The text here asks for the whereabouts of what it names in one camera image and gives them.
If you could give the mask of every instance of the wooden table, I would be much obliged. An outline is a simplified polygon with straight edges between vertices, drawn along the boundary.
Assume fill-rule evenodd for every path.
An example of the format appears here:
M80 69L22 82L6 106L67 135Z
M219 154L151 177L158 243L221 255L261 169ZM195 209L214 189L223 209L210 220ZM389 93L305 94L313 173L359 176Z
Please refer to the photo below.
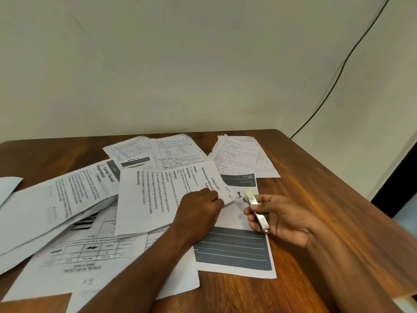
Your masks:
M346 242L393 298L417 293L417 241L400 226L277 130L188 135L209 153L217 135L223 133L255 137L280 173L281 178L258 179L260 193L284 194L311 210ZM101 161L107 158L102 147L132 137L5 142L0 144L0 176L23 177L18 189L24 189ZM278 279L199 272L200 288L156 301L153 312L336 311L305 252L271 237L270 243ZM1 298L26 263L0 276ZM67 294L1 303L0 312L65 312L69 298Z

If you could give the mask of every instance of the silver stapler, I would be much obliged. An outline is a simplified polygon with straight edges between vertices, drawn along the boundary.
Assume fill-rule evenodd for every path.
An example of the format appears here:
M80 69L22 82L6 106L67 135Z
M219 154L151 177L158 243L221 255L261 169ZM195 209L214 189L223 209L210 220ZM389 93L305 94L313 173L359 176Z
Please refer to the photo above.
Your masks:
M249 204L249 206L251 205L258 205L258 201L255 199L255 196L253 195L253 191L251 189L247 189L245 191L245 197L246 197L246 202ZM256 215L256 218L258 219L259 225L262 227L262 230L265 232L268 232L269 230L269 225L268 222L266 221L266 218L264 215L256 213L254 210L252 210L253 214Z

